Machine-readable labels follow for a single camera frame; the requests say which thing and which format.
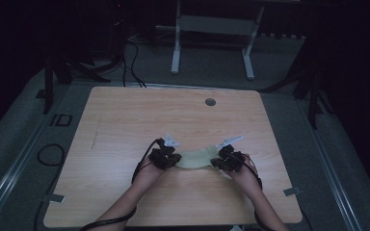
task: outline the hand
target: hand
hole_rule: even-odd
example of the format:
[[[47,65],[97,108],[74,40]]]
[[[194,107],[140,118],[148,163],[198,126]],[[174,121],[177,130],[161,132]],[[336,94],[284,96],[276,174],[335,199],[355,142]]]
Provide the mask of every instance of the hand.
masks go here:
[[[150,189],[158,178],[165,172],[164,170],[156,167],[148,157],[146,157],[141,165],[142,169],[138,172],[134,179],[132,187],[145,193]]]
[[[243,155],[245,156],[245,164],[248,165],[251,169],[255,170],[255,167],[251,164],[250,156],[247,154]],[[238,172],[225,171],[225,173],[233,179],[236,185],[247,196],[252,195],[254,191],[261,191],[256,177],[246,166],[242,166]]]

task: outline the robotic hand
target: robotic hand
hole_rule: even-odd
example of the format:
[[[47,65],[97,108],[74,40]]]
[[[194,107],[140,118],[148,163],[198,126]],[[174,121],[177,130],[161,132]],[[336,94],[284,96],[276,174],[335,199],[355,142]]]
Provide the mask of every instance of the robotic hand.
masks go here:
[[[156,142],[160,148],[153,148],[151,154],[149,154],[149,160],[154,163],[156,167],[165,170],[173,167],[181,160],[182,156],[173,153],[175,148],[165,146],[165,141],[162,138],[157,139]]]
[[[149,150],[155,143],[159,145],[159,148],[152,148],[152,151],[149,154],[149,160],[156,167],[166,170],[170,167],[173,167],[176,163],[178,163],[181,160],[182,158],[181,155],[173,153],[175,151],[175,148],[171,146],[165,146],[165,141],[162,138],[157,139],[149,146],[143,158],[137,164],[137,167],[135,168],[133,177],[131,179],[131,183],[134,182],[134,179],[137,176],[138,172],[142,169],[141,165],[143,164],[143,161],[146,155],[148,154]]]
[[[245,162],[245,157],[238,151],[235,152],[232,145],[224,146],[219,151],[220,158],[215,158],[211,160],[213,167],[222,169],[224,171],[239,171]]]

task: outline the small round object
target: small round object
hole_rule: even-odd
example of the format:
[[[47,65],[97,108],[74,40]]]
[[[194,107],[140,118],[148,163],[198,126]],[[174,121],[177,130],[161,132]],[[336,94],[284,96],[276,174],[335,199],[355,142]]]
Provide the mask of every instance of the small round object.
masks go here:
[[[216,101],[215,101],[215,99],[213,99],[213,98],[207,98],[206,100],[205,100],[205,104],[207,105],[207,106],[215,106],[215,104],[216,104]]]

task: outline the table leg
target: table leg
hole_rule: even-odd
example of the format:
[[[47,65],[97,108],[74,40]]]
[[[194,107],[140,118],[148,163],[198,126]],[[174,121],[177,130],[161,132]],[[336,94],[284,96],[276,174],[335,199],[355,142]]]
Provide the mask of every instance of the table leg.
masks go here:
[[[246,48],[242,49],[242,56],[243,56],[243,62],[245,63],[246,77],[249,80],[254,79],[253,68],[251,67],[251,48],[253,47],[254,39],[257,36],[257,30],[259,29],[260,20],[262,18],[263,12],[264,12],[264,7],[261,7],[257,14],[257,18],[253,24],[253,27],[251,29],[251,39],[249,41],[249,45]]]
[[[176,1],[176,25],[175,25],[175,47],[173,49],[172,56],[172,67],[171,73],[177,74],[179,72],[179,58],[181,55],[181,45],[180,45],[180,17],[181,17],[181,1]]]

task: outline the forearm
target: forearm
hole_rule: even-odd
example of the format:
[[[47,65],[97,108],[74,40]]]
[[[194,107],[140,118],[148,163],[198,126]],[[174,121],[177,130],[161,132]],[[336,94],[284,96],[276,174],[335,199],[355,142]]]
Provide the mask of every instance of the forearm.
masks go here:
[[[135,186],[131,186],[100,218],[97,220],[105,220],[112,218],[121,218],[128,215],[137,206],[138,202],[143,197],[145,191]],[[118,231],[123,230],[128,220],[100,226],[90,231]]]
[[[261,189],[255,189],[247,196],[260,220],[266,226],[276,231],[288,230]]]

